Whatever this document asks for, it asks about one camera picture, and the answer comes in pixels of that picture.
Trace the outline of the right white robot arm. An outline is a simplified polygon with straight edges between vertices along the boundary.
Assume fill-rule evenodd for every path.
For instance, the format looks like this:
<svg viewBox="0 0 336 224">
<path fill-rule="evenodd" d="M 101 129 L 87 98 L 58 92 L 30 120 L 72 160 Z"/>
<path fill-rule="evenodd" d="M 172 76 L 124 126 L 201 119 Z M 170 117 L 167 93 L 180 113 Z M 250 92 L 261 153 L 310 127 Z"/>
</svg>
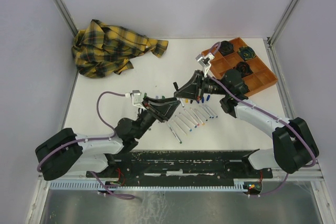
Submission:
<svg viewBox="0 0 336 224">
<path fill-rule="evenodd" d="M 230 69 L 221 79 L 215 79 L 196 70 L 185 85 L 173 85 L 176 98 L 199 101 L 205 94 L 223 95 L 220 106 L 225 113 L 253 125 L 272 139 L 272 148 L 252 151 L 242 162 L 241 172 L 246 177 L 254 177 L 265 168 L 280 168 L 293 174 L 316 164 L 319 150 L 306 121 L 299 117 L 281 118 L 255 105 L 245 95 L 248 86 L 239 71 Z"/>
</svg>

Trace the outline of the pink cap marker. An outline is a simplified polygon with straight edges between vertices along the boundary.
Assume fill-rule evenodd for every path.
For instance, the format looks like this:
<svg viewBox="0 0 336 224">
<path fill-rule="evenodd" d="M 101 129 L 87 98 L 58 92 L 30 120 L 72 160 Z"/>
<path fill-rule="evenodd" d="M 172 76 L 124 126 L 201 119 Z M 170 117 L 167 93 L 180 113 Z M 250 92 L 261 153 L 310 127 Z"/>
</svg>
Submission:
<svg viewBox="0 0 336 224">
<path fill-rule="evenodd" d="M 187 132 L 174 119 L 172 119 L 172 122 L 181 132 L 183 132 L 184 135 L 187 136 Z"/>
</svg>

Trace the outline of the yellow marker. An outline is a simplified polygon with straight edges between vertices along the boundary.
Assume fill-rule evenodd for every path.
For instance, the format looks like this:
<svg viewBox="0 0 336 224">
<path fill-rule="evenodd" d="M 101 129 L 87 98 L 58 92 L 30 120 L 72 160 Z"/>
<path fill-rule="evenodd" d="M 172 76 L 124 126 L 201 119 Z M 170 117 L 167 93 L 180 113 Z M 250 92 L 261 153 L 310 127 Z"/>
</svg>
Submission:
<svg viewBox="0 0 336 224">
<path fill-rule="evenodd" d="M 190 108 L 190 110 L 192 111 L 192 113 L 196 116 L 196 118 L 199 120 L 199 122 L 201 123 L 201 125 L 205 125 L 205 123 L 203 122 L 203 120 L 200 118 L 200 116 L 197 114 L 197 112 Z"/>
</svg>

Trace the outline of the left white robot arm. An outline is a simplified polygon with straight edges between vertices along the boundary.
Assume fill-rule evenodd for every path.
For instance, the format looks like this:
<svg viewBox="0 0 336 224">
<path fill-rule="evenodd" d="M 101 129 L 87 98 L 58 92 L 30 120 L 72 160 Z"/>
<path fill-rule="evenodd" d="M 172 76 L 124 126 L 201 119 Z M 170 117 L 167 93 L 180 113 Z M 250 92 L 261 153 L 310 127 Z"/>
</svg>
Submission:
<svg viewBox="0 0 336 224">
<path fill-rule="evenodd" d="M 177 98 L 153 99 L 138 90 L 123 95 L 138 108 L 135 120 L 122 118 L 107 135 L 76 134 L 64 128 L 35 149 L 37 171 L 44 180 L 51 181 L 65 174 L 79 172 L 101 173 L 105 177 L 116 171 L 115 162 L 106 155 L 124 154 L 138 145 L 138 140 L 155 121 L 167 122 L 181 104 Z"/>
</svg>

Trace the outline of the black cap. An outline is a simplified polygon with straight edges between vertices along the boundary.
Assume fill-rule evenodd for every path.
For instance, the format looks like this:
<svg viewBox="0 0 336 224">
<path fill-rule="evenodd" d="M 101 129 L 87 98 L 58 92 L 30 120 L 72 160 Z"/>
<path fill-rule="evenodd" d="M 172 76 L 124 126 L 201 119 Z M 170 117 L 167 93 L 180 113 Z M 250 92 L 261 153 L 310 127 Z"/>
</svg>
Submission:
<svg viewBox="0 0 336 224">
<path fill-rule="evenodd" d="M 175 90 L 178 91 L 179 90 L 178 84 L 176 82 L 173 82 L 173 85 L 174 85 Z"/>
</svg>

